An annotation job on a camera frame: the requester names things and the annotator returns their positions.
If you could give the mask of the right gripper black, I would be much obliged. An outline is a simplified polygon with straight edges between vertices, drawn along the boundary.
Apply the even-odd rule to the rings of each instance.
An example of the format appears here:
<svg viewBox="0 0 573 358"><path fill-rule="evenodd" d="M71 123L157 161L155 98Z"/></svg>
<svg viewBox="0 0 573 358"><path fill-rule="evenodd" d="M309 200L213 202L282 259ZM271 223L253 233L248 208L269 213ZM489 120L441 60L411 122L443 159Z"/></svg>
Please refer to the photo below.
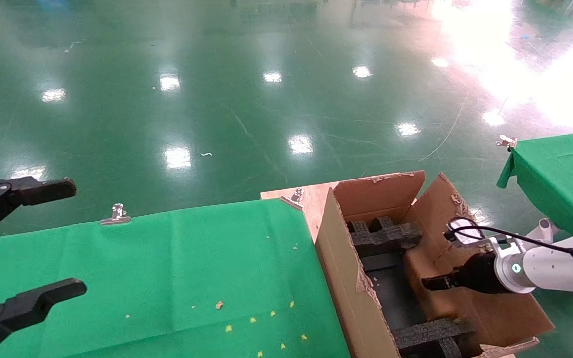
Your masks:
<svg viewBox="0 0 573 358"><path fill-rule="evenodd" d="M495 252L475 253L459 270L432 278L423 278L423 287L430 291L466 287L484 294L502 294L503 285L496 276Z"/></svg>

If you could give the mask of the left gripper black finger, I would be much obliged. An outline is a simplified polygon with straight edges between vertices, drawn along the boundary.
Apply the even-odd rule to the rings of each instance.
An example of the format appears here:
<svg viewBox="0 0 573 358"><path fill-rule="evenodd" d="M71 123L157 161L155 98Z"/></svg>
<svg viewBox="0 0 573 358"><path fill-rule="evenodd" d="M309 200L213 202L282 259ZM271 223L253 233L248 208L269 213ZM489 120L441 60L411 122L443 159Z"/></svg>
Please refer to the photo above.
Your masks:
<svg viewBox="0 0 573 358"><path fill-rule="evenodd" d="M59 201L77 194L72 179L38 181L32 176L0 179L0 222L21 206Z"/></svg>
<svg viewBox="0 0 573 358"><path fill-rule="evenodd" d="M87 286L69 278L20 294L0 303L0 344L11 334L44 322L55 304L79 297Z"/></svg>

